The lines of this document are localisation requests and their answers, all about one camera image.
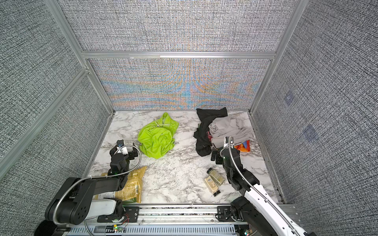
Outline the neon green cloth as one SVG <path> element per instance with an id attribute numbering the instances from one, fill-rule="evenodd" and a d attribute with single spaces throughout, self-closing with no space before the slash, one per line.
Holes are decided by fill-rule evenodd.
<path id="1" fill-rule="evenodd" d="M 158 120 L 144 126 L 137 137 L 139 149 L 148 157 L 159 159 L 175 146 L 174 135 L 179 123 L 165 112 Z"/>

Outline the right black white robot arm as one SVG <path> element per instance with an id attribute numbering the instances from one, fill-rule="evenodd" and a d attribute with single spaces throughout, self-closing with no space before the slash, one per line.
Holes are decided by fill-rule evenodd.
<path id="1" fill-rule="evenodd" d="M 226 145 L 220 151 L 227 180 L 241 196 L 230 204 L 230 217 L 247 222 L 262 236 L 315 236 L 291 219 L 265 191 L 252 172 L 243 168 L 240 151 Z"/>

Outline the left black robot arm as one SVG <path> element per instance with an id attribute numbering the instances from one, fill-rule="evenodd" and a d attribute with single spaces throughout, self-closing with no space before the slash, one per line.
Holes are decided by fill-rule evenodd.
<path id="1" fill-rule="evenodd" d="M 128 181 L 129 173 L 137 169 L 141 163 L 141 151 L 134 144 L 125 145 L 118 141 L 109 153 L 111 163 L 108 175 L 82 179 L 67 178 L 46 208 L 46 220 L 57 226 L 79 225 L 90 217 L 91 208 L 99 209 L 100 216 L 106 215 L 107 212 L 122 215 L 120 204 L 114 198 L 110 199 L 112 208 L 101 208 L 98 204 L 92 203 L 93 197 L 122 190 Z"/>

